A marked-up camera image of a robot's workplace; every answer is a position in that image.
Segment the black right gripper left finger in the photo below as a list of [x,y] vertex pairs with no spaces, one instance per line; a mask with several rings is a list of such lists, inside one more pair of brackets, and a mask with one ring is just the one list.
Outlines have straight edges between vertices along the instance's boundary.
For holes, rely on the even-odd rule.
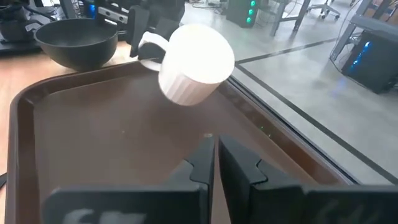
[[205,137],[159,185],[73,186],[54,190],[42,221],[69,223],[210,223],[215,139]]

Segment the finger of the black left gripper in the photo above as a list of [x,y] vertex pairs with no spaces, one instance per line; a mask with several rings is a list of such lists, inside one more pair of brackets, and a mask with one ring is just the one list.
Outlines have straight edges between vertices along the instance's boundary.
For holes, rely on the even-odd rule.
[[165,51],[159,46],[146,43],[139,46],[144,32],[149,29],[150,12],[142,8],[140,5],[131,6],[128,14],[128,37],[131,45],[130,57],[138,56],[139,60],[151,60],[153,62],[161,62],[164,58]]
[[169,40],[172,33],[180,27],[182,17],[183,14],[151,14],[150,32]]

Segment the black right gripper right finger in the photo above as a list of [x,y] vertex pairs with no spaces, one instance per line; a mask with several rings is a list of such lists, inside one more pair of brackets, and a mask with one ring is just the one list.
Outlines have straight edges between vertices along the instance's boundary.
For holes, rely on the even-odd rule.
[[230,136],[218,155],[231,223],[397,224],[395,185],[303,184]]

